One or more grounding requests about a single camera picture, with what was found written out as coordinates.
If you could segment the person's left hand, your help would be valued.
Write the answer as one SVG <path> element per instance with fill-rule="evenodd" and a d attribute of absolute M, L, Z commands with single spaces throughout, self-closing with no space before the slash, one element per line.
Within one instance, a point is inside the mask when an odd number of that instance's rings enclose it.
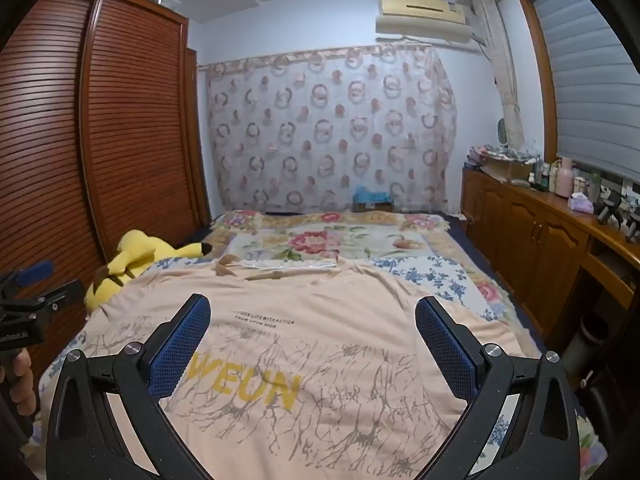
<path fill-rule="evenodd" d="M 32 416 L 35 413 L 37 399 L 34 390 L 34 374 L 32 374 L 32 359 L 27 349 L 12 360 L 11 365 L 1 365 L 1 380 L 6 378 L 6 371 L 12 370 L 16 382 L 10 388 L 10 398 L 18 414 Z"/>

